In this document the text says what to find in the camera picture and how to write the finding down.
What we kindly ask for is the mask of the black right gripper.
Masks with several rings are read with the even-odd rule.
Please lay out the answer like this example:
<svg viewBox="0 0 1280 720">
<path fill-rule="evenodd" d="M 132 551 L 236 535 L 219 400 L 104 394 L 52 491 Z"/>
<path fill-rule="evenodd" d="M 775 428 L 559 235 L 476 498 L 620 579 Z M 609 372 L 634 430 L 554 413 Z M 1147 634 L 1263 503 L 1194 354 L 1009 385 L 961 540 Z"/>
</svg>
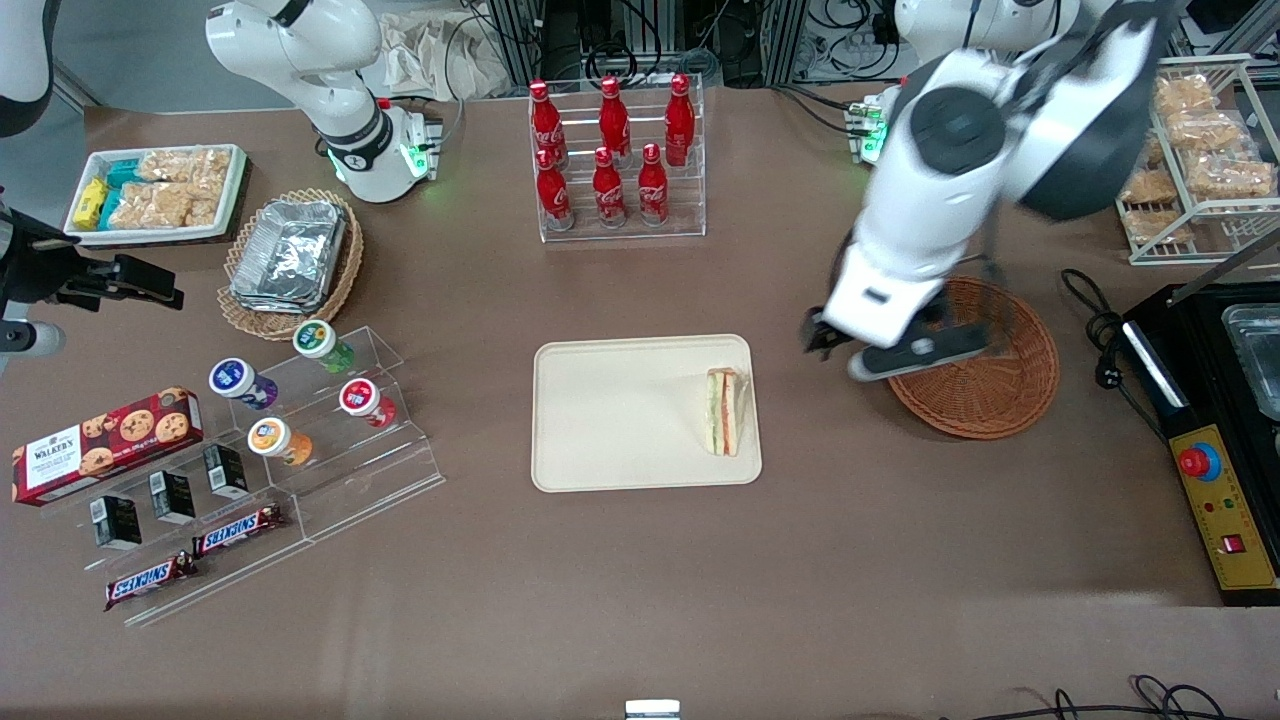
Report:
<svg viewBox="0 0 1280 720">
<path fill-rule="evenodd" d="M 63 304 L 99 311 L 104 300 L 140 301 L 180 311 L 184 293 L 177 274 L 131 255 L 116 256 L 116 283 L 111 290 L 100 272 L 104 261 L 79 254 L 81 240 L 24 213 L 3 211 L 3 302 Z"/>
</svg>

